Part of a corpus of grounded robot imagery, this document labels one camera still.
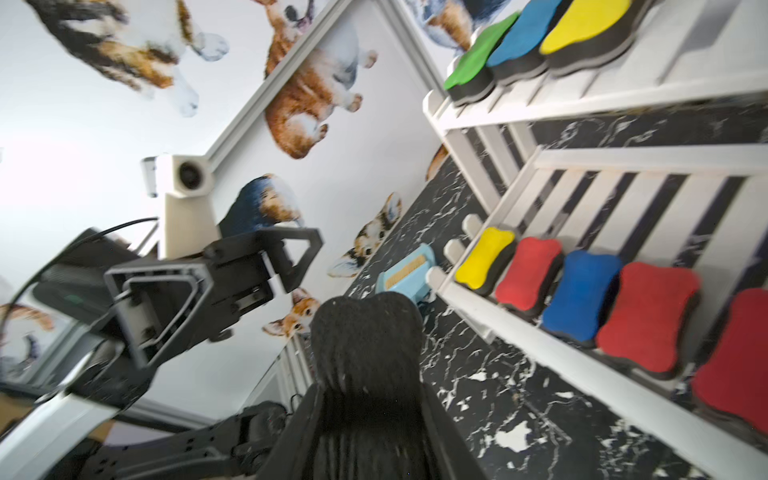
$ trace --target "white wooden rack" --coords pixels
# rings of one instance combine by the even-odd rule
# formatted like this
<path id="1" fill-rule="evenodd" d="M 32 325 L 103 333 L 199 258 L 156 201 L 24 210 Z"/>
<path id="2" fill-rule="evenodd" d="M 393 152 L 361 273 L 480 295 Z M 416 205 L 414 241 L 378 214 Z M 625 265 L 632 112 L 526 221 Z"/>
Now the white wooden rack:
<path id="1" fill-rule="evenodd" d="M 728 480 L 766 478 L 768 455 L 671 401 L 683 374 L 660 382 L 639 372 L 619 372 L 599 351 L 585 352 L 556 339 L 501 308 L 492 297 L 460 286 L 454 274 L 482 230 L 517 228 L 524 219 L 524 237 L 554 234 L 565 253 L 572 251 L 627 173 L 634 178 L 589 250 L 619 253 L 665 179 L 676 174 L 682 176 L 679 190 L 634 257 L 670 266 L 728 179 L 743 177 L 694 265 L 702 281 L 702 301 L 686 325 L 681 347 L 685 372 L 690 372 L 696 352 L 743 272 L 752 266 L 768 231 L 768 145 L 544 150 L 529 122 L 766 92 L 766 21 L 766 0 L 666 0 L 648 12 L 630 51 L 603 68 L 563 78 L 543 74 L 496 88 L 485 100 L 464 108 L 454 108 L 432 91 L 423 105 L 488 214 L 484 223 L 476 216 L 465 219 L 464 230 L 472 239 L 468 247 L 459 240 L 446 245 L 445 255 L 454 267 L 447 273 L 438 267 L 429 271 L 434 291 L 486 341 L 498 337 L 519 347 L 698 468 Z M 523 157 L 522 169 L 507 148 L 500 124 L 508 126 Z M 503 197 L 463 130 L 468 127 L 477 131 L 507 185 Z M 588 171 L 597 173 L 563 217 L 564 205 Z M 556 183 L 551 181 L 555 172 Z M 537 199 L 545 200 L 532 209 Z"/>

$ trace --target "shelf slat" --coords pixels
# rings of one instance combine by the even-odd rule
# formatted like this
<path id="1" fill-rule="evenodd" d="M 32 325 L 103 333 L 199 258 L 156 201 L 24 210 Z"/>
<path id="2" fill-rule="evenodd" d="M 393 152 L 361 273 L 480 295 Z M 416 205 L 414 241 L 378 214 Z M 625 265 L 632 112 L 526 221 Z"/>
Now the shelf slat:
<path id="1" fill-rule="evenodd" d="M 726 177 L 691 175 L 677 192 L 675 201 L 650 233 L 637 254 L 637 261 L 670 266 L 709 208 Z"/>

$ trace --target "sponge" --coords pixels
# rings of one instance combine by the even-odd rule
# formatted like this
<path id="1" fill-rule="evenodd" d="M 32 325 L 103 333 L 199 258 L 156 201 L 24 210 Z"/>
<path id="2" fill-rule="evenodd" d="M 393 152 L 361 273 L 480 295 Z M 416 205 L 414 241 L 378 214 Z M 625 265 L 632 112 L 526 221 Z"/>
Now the sponge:
<path id="1" fill-rule="evenodd" d="M 524 318 L 536 317 L 544 308 L 554 276 L 563 266 L 562 250 L 555 239 L 521 240 L 504 279 L 496 287 L 496 300 Z"/>
<path id="2" fill-rule="evenodd" d="M 563 278 L 544 311 L 541 326 L 582 346 L 594 346 L 594 335 L 615 295 L 614 280 L 621 266 L 615 255 L 583 250 L 568 254 Z"/>
<path id="3" fill-rule="evenodd" d="M 621 271 L 611 317 L 598 333 L 598 346 L 658 379 L 674 377 L 680 331 L 699 287 L 699 278 L 687 268 L 628 264 Z"/>
<path id="4" fill-rule="evenodd" d="M 571 0 L 531 0 L 525 6 L 520 18 L 488 59 L 487 65 L 497 83 L 509 85 L 536 77 L 547 69 L 539 46 L 570 4 Z"/>
<path id="5" fill-rule="evenodd" d="M 540 51 L 554 75 L 595 68 L 632 45 L 654 0 L 573 0 Z"/>
<path id="6" fill-rule="evenodd" d="M 458 60 L 456 69 L 443 85 L 455 106 L 460 107 L 473 101 L 480 101 L 491 93 L 496 83 L 491 70 L 485 66 L 485 63 L 518 16 L 520 12 L 515 12 L 499 23 L 486 28 L 478 36 L 472 48 Z"/>
<path id="7" fill-rule="evenodd" d="M 494 227 L 486 228 L 467 260 L 456 270 L 456 281 L 478 295 L 490 295 L 514 254 L 514 233 Z"/>
<path id="8" fill-rule="evenodd" d="M 694 397 L 768 435 L 768 292 L 752 288 L 733 298 L 730 319 L 710 360 L 694 377 Z"/>

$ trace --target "red sponge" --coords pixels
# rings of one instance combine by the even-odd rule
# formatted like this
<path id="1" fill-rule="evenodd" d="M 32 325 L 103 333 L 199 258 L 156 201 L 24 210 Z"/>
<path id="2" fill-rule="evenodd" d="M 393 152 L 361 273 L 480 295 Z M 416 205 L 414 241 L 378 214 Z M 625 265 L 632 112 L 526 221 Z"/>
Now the red sponge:
<path id="1" fill-rule="evenodd" d="M 730 304 L 730 320 L 710 361 L 691 386 L 704 404 L 739 416 L 768 434 L 768 292 L 744 290 Z"/>
<path id="2" fill-rule="evenodd" d="M 507 274 L 496 287 L 496 300 L 524 316 L 536 316 L 555 274 L 562 267 L 563 247 L 555 239 L 524 238 L 518 245 Z"/>
<path id="3" fill-rule="evenodd" d="M 677 345 L 699 279 L 687 268 L 633 262 L 621 270 L 621 286 L 597 345 L 609 356 L 628 360 L 651 375 L 674 375 Z"/>

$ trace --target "green sponge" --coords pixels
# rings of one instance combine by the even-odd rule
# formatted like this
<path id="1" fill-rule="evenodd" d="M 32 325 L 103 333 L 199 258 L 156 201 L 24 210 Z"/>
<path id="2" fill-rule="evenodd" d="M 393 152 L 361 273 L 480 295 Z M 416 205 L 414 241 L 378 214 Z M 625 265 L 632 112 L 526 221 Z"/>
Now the green sponge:
<path id="1" fill-rule="evenodd" d="M 485 63 L 519 16 L 520 12 L 515 12 L 485 29 L 458 60 L 456 69 L 443 85 L 457 107 L 480 101 L 491 93 L 495 82 Z"/>

